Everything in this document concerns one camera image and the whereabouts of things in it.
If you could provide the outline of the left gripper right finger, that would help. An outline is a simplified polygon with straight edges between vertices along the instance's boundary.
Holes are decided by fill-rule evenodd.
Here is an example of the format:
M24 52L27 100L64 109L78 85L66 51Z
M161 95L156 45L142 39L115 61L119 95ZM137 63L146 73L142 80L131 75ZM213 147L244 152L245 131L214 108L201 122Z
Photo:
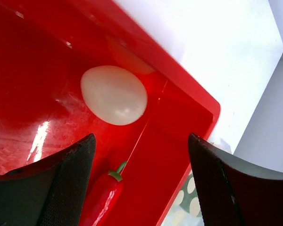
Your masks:
M283 173L229 154L191 133L191 169L206 226L283 226Z

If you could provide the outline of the clear zip top bag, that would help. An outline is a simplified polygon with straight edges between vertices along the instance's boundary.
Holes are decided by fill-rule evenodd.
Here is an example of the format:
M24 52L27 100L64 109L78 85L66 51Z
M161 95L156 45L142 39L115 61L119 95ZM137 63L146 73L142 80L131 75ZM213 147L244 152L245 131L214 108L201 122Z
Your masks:
M163 226L203 226L203 218L193 172L190 171L171 205Z

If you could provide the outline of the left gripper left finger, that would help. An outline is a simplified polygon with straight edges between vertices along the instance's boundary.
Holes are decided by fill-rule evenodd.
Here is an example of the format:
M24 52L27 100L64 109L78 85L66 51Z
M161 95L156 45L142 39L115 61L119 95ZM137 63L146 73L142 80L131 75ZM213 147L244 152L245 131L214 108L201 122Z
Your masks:
M0 175L0 226L76 226L96 139L89 134L37 162Z

